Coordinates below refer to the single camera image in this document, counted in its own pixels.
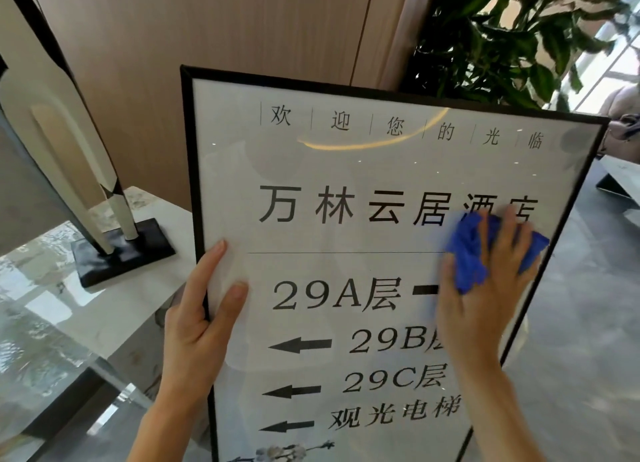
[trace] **hand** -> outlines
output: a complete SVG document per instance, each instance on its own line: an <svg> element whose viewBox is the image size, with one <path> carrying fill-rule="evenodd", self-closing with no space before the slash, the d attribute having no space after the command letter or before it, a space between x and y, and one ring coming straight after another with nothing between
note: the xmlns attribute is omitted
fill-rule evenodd
<svg viewBox="0 0 640 462"><path fill-rule="evenodd" d="M158 400L197 409L218 377L227 343L242 311L249 287L237 281L222 299L212 322L205 319L202 301L227 243L220 240L191 272L179 305L164 321L164 366Z"/></svg>
<svg viewBox="0 0 640 462"><path fill-rule="evenodd" d="M475 375L486 369L500 370L500 338L540 264L538 257L528 270L518 273L531 245L532 225L528 222L518 224L513 206L508 206L504 213L491 252L488 247L488 213L485 210L478 213L483 216L478 232L481 261L489 270L488 277L482 285L476 284L461 296L455 285L456 263L452 253L444 255L440 273L436 312L438 336L459 376Z"/></svg>

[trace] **black arrow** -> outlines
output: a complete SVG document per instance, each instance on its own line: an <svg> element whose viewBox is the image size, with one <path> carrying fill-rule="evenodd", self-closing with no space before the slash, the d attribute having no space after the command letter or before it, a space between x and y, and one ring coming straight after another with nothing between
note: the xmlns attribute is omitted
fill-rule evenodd
<svg viewBox="0 0 640 462"><path fill-rule="evenodd" d="M311 341L303 341L302 337L296 337L288 341L281 342L276 345L270 345L270 349L286 351L288 353L300 354L303 349L327 349L331 347L331 339L316 339Z"/></svg>
<svg viewBox="0 0 640 462"><path fill-rule="evenodd" d="M413 295L438 295L437 285L414 285Z"/></svg>
<svg viewBox="0 0 640 462"><path fill-rule="evenodd" d="M322 386L301 386L300 388L294 388L292 385L284 386L284 388L278 388L277 390L263 393L265 396L276 396L278 398L291 399L295 395L310 395L312 393L320 393Z"/></svg>
<svg viewBox="0 0 640 462"><path fill-rule="evenodd" d="M311 428L315 424L316 424L315 422L296 422L296 423L280 422L280 423L276 423L276 425L272 425L267 428L261 428L260 431L286 433L287 430L296 430L298 428Z"/></svg>

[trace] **black sculpture base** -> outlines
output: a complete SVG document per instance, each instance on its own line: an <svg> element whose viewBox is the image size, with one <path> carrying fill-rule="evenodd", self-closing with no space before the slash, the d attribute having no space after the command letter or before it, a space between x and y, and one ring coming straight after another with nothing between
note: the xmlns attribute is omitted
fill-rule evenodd
<svg viewBox="0 0 640 462"><path fill-rule="evenodd" d="M122 229L107 231L104 235L115 248L110 255L100 255L89 241L81 239L71 243L76 260L80 285L92 287L110 278L135 270L149 263L175 255L164 232L155 218L136 223L139 236L127 241Z"/></svg>

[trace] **blue cleaning cloth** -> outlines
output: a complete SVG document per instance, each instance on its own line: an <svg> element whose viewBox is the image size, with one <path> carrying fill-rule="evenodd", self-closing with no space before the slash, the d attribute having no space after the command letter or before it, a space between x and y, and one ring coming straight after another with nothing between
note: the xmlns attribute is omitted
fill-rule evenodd
<svg viewBox="0 0 640 462"><path fill-rule="evenodd" d="M487 268L480 261L480 234L477 226L480 216L476 212L469 213L459 222L446 250L456 256L456 287L461 294L466 294L475 283L482 283L488 275ZM498 236L502 220L498 216L489 215L489 248ZM520 264L519 272L529 268L538 254L549 244L549 238L533 232L531 246Z"/></svg>

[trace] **finger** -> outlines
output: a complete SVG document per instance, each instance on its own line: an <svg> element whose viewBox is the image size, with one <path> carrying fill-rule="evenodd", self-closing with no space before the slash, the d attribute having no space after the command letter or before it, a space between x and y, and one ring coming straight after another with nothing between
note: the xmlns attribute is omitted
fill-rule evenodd
<svg viewBox="0 0 640 462"><path fill-rule="evenodd" d="M462 311L462 299L456 288L456 257L453 253L445 253L442 257L437 309L447 317Z"/></svg>
<svg viewBox="0 0 640 462"><path fill-rule="evenodd" d="M522 263L522 259L529 251L529 247L531 246L533 236L533 225L526 221L520 225L520 231L518 232L518 239L516 241L516 246L513 248L513 259L520 267Z"/></svg>
<svg viewBox="0 0 640 462"><path fill-rule="evenodd" d="M498 238L495 240L494 248L501 252L511 252L513 247L513 237L516 233L518 220L516 218L516 210L512 204L509 204L502 215L502 225L498 232Z"/></svg>
<svg viewBox="0 0 640 462"><path fill-rule="evenodd" d="M169 309L167 309L167 311L164 313L165 329L169 329L170 326L173 325L177 311L178 311L178 305L174 305L172 307L169 307Z"/></svg>
<svg viewBox="0 0 640 462"><path fill-rule="evenodd" d="M538 270L540 268L540 263L542 262L542 253L540 253L536 259L533 261L531 266L524 270L524 272L518 277L518 288L521 292L527 288L529 282L531 282L536 275L538 274Z"/></svg>
<svg viewBox="0 0 640 462"><path fill-rule="evenodd" d="M224 240L218 241L213 248L206 252L196 268L193 269L187 284L184 287L184 293L182 294L182 300L180 302L180 314L189 315L198 313L200 307L202 307L202 300L207 293L207 286L211 275L220 263L220 259L224 256L227 250L227 242Z"/></svg>
<svg viewBox="0 0 640 462"><path fill-rule="evenodd" d="M486 267L489 265L489 211L480 209L480 223L478 224L478 234L480 235L480 261Z"/></svg>
<svg viewBox="0 0 640 462"><path fill-rule="evenodd" d="M229 337L231 337L231 330L233 330L236 319L246 302L248 292L249 286L243 281L237 281L229 288L220 302L216 316L204 333L208 342L216 344L216 346L227 345Z"/></svg>

